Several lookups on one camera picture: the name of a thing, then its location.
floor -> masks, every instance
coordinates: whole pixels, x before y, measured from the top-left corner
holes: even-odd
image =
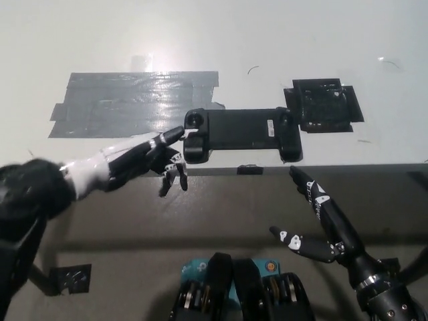
[[[377,258],[406,266],[427,241],[426,190],[406,173],[316,175],[348,214]],[[159,180],[140,179],[111,195],[95,194],[53,221],[36,264],[92,264],[89,294],[44,297],[27,284],[7,321],[167,320],[181,266],[216,251],[278,259],[306,287],[317,320],[365,320],[346,270],[299,257],[269,235],[271,224],[322,235],[309,206],[288,177],[192,178],[157,199]],[[409,289],[428,306],[428,278]],[[232,314],[230,320],[240,320]]]

game controller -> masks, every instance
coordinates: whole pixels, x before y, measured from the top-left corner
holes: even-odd
[[[185,129],[197,129],[184,140],[187,163],[209,160],[211,150],[278,149],[284,162],[302,158],[297,122],[284,107],[274,109],[194,109],[185,116]]]

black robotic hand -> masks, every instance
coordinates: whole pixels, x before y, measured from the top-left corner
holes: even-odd
[[[177,175],[187,190],[185,162],[169,147],[184,133],[180,126],[153,138],[133,137],[64,164],[33,159],[0,168],[0,320],[28,279],[47,222],[73,201],[96,189],[114,191],[149,170],[163,175],[161,197]]]
[[[362,311],[372,320],[425,320],[424,311],[414,303],[404,283],[387,264],[371,257],[364,243],[333,198],[309,175],[296,167],[290,175],[312,206],[328,241],[290,233],[273,226],[270,231],[294,253],[316,261],[337,261],[348,270],[349,283]]]

white table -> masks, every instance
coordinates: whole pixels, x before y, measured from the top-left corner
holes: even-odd
[[[61,161],[113,143],[48,139],[52,109],[72,72],[129,72],[134,56],[151,56],[145,71],[218,71],[213,100],[230,109],[285,106],[293,79],[340,78],[354,86],[365,122],[352,133],[302,132],[298,164],[421,168],[427,11],[426,1],[401,0],[2,0],[0,163],[29,160],[29,150]],[[189,168],[236,173],[247,164],[289,165],[277,150],[246,150],[215,151]]]

white label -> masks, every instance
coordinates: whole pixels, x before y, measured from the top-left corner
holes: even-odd
[[[267,120],[267,134],[269,137],[275,137],[274,121],[272,119]]]

